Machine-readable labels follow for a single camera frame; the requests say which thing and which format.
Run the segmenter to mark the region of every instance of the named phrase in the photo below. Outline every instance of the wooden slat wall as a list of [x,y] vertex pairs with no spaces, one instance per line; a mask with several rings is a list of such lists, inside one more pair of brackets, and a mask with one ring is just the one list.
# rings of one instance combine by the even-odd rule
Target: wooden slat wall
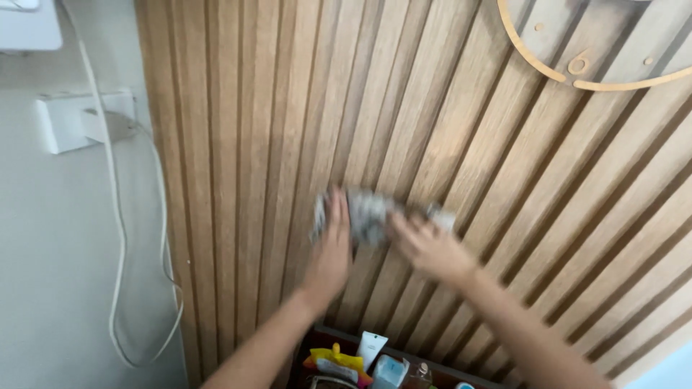
[[[604,82],[692,64],[689,6],[558,3],[509,4],[558,71],[585,45]],[[329,183],[455,212],[490,274],[618,386],[689,338],[692,79],[548,80],[494,0],[139,0],[138,18],[191,386],[300,282]],[[649,51],[669,61],[630,60]],[[353,272],[326,324],[521,382],[471,308],[395,251],[360,247]]]

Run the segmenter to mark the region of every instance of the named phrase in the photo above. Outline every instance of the wall clock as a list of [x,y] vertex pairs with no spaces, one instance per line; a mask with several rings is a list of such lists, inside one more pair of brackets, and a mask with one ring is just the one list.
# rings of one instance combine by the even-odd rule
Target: wall clock
[[497,0],[519,54],[547,77],[630,91],[692,74],[692,0]]

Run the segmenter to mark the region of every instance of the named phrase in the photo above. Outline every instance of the white cable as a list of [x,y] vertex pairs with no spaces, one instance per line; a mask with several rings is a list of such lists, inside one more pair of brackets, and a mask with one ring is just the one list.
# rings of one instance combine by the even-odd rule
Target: white cable
[[[116,163],[115,163],[115,158],[113,157],[113,145],[111,143],[111,137],[109,135],[108,131],[108,124],[106,122],[106,116],[105,112],[103,109],[103,102],[101,101],[101,95],[98,91],[98,86],[96,84],[96,78],[93,73],[93,68],[91,67],[91,61],[89,60],[89,54],[87,53],[87,47],[84,45],[84,40],[82,39],[82,36],[79,32],[79,29],[77,28],[75,22],[74,22],[74,16],[73,13],[70,11],[69,7],[67,4],[65,4],[63,1],[59,1],[59,4],[62,5],[63,10],[65,11],[65,15],[67,17],[67,21],[70,23],[72,26],[72,29],[75,32],[75,36],[77,38],[79,48],[80,48],[80,53],[82,55],[82,61],[84,62],[84,69],[86,70],[86,76],[89,79],[89,88],[91,90],[91,94],[93,95],[94,98],[94,103],[96,104],[96,113],[98,115],[98,120],[99,124],[101,126],[101,129],[104,132],[104,138],[105,138],[105,148],[106,148],[106,159],[108,162],[108,173],[109,173],[109,180],[111,183],[111,198],[113,200],[113,213],[116,218],[116,223],[118,227],[118,237],[120,238],[120,255],[118,258],[118,274],[116,276],[116,285],[115,285],[115,290],[113,291],[113,302],[111,304],[111,313],[109,317],[109,322],[108,322],[108,331],[111,336],[111,340],[113,341],[113,346],[115,346],[116,352],[120,359],[122,359],[122,362],[131,367],[131,368],[139,368],[144,365],[148,365],[149,363],[154,362],[157,360],[157,358],[161,355],[163,350],[168,346],[168,343],[170,343],[171,339],[173,338],[173,335],[175,334],[175,331],[177,330],[179,324],[180,324],[180,319],[183,315],[183,302],[181,301],[180,308],[178,310],[178,316],[176,317],[175,324],[173,324],[173,328],[171,329],[170,333],[168,334],[168,337],[166,338],[165,342],[159,349],[159,351],[149,360],[141,363],[135,363],[132,361],[125,351],[122,348],[122,345],[120,344],[120,340],[118,339],[118,334],[116,333],[116,314],[118,312],[118,302],[120,300],[120,288],[122,286],[122,273],[123,269],[125,268],[125,258],[127,257],[127,234],[125,233],[125,223],[122,220],[122,210],[120,209],[120,193],[119,193],[119,185],[118,185],[118,174],[116,171]],[[180,286],[178,286],[175,281],[173,281],[173,276],[169,275],[168,272],[166,272],[166,265],[165,265],[165,257],[164,257],[164,250],[167,247],[167,239],[166,239],[166,229],[167,229],[167,205],[166,205],[166,198],[165,198],[165,192],[164,192],[164,182],[163,182],[163,172],[161,168],[161,159],[159,158],[158,152],[156,151],[156,146],[154,144],[153,139],[149,135],[149,133],[144,130],[139,124],[136,124],[136,128],[139,130],[140,133],[144,133],[147,136],[147,139],[149,141],[149,145],[152,148],[152,152],[154,154],[154,158],[156,159],[156,180],[158,181],[158,191],[159,191],[159,196],[161,197],[161,213],[162,213],[162,223],[161,223],[161,246],[160,246],[160,251],[159,251],[159,257],[161,258],[161,264],[163,268],[163,274],[166,276],[170,282],[173,283],[175,286],[176,290],[182,293],[182,289]]]

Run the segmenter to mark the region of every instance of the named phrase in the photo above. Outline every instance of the gray patterned cloth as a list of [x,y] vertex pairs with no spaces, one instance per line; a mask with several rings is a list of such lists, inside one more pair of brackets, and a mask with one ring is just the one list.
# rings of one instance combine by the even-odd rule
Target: gray patterned cloth
[[[325,229],[327,216],[325,214],[325,199],[329,193],[318,194],[315,200],[315,224],[310,233],[310,240],[315,242]],[[351,238],[354,245],[359,243],[379,246],[387,241],[382,228],[389,210],[403,212],[403,206],[390,197],[374,194],[370,190],[346,189],[349,216],[351,218]],[[454,227],[455,215],[443,211],[436,203],[430,204],[425,213],[429,219],[446,230]]]

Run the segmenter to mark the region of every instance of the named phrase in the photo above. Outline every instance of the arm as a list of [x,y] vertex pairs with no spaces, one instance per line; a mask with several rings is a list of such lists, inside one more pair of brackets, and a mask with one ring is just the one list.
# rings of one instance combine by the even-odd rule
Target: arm
[[417,269],[458,290],[536,389],[607,389],[603,378],[559,334],[528,312],[452,234],[420,217],[391,214],[393,244]]
[[338,189],[330,199],[327,230],[313,248],[302,285],[203,388],[269,388],[305,332],[346,285],[352,262],[348,205]]

